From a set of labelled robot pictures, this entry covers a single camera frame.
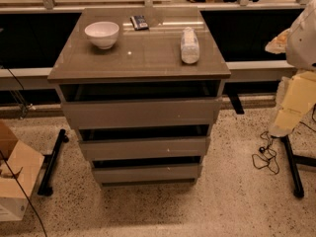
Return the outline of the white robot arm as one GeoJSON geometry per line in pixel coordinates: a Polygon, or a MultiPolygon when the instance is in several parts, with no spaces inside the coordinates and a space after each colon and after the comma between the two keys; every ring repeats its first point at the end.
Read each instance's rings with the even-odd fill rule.
{"type": "Polygon", "coordinates": [[[286,62],[297,69],[291,78],[281,78],[269,125],[271,136],[284,137],[316,104],[316,0],[305,7],[289,29],[266,45],[266,51],[284,52],[286,62]]]}

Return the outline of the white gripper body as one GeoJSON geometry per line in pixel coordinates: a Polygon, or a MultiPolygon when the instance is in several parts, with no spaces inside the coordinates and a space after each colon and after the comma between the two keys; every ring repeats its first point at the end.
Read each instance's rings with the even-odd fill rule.
{"type": "Polygon", "coordinates": [[[315,104],[315,72],[299,71],[291,78],[283,77],[276,91],[276,107],[269,125],[270,135],[284,137],[291,134],[315,104]]]}

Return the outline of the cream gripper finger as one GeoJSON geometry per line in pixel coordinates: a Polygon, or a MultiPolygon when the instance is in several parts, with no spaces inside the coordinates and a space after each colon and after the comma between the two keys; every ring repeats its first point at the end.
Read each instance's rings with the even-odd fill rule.
{"type": "Polygon", "coordinates": [[[288,33],[289,29],[286,29],[269,41],[265,47],[265,51],[273,54],[285,53],[288,33]]]}

